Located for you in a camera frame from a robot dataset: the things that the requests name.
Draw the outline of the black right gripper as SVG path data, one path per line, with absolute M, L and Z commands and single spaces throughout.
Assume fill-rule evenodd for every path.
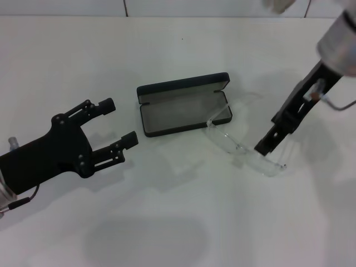
M 276 147 L 292 134 L 309 111 L 319 102 L 317 93 L 327 93 L 342 75 L 318 62 L 313 69 L 294 87 L 280 110 L 272 118 L 274 126 L 256 144 L 254 150 L 263 156 L 273 152 Z

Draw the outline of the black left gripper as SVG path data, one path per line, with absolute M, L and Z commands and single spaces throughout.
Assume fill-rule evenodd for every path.
M 95 105 L 85 100 L 64 114 L 52 118 L 44 136 L 1 156 L 5 184 L 17 195 L 63 173 L 75 172 L 82 178 L 125 162 L 123 150 L 139 144 L 135 131 L 109 146 L 92 152 L 81 126 L 89 120 L 116 110 L 112 98 Z

